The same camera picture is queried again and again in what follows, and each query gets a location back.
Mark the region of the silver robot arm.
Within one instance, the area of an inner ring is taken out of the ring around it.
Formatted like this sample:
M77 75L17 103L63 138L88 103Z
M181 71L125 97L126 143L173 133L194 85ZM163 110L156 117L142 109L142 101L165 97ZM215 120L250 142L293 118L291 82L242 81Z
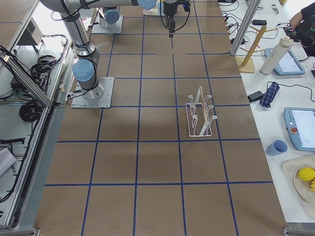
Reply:
M98 23L101 28L107 29L113 24L117 23L120 14L117 7L103 7L99 9L99 20Z
M76 47L76 54L79 57L74 64L72 71L75 79L81 87L81 96L84 98L101 97L104 88L97 78L97 64L99 60L98 49L91 42L87 35L81 16L81 9L104 8L101 14L103 19L111 13L117 14L113 23L119 19L118 6L140 6L150 10L157 4L156 0L42 0L41 3L54 12L58 12L64 22L68 33Z

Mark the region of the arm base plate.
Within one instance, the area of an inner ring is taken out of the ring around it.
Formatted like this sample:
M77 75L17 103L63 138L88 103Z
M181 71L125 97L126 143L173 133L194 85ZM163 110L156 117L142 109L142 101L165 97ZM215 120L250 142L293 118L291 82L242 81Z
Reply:
M109 109L114 86L114 77L98 77L98 86L85 95L75 95L72 99L73 109Z
M95 24L92 27L92 34L121 34L123 25L123 15L120 15L117 22L110 24L105 20L99 20L96 17Z

